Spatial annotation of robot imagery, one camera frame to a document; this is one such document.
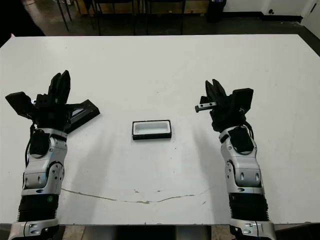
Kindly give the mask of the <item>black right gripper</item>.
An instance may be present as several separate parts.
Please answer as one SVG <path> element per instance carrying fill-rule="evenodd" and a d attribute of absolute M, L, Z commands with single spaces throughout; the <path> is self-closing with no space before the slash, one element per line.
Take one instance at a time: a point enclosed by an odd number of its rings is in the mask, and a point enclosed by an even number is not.
<path fill-rule="evenodd" d="M 219 81 L 213 79 L 212 83 L 210 83 L 206 80 L 205 91 L 206 96 L 201 96 L 200 103 L 194 109 L 196 113 L 209 111 L 214 131 L 223 132 L 228 128 L 246 125 L 245 114 L 238 109 L 231 109 L 225 89 Z M 226 101 L 218 101 L 224 97 L 226 97 Z"/>

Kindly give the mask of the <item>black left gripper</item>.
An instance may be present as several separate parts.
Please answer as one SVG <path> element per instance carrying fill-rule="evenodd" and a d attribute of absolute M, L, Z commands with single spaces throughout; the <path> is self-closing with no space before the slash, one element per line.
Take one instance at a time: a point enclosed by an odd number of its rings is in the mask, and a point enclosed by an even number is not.
<path fill-rule="evenodd" d="M 68 70 L 57 73 L 50 82 L 48 94 L 38 94 L 32 121 L 38 128 L 65 132 L 71 126 L 71 110 L 67 105 L 71 89 Z"/>

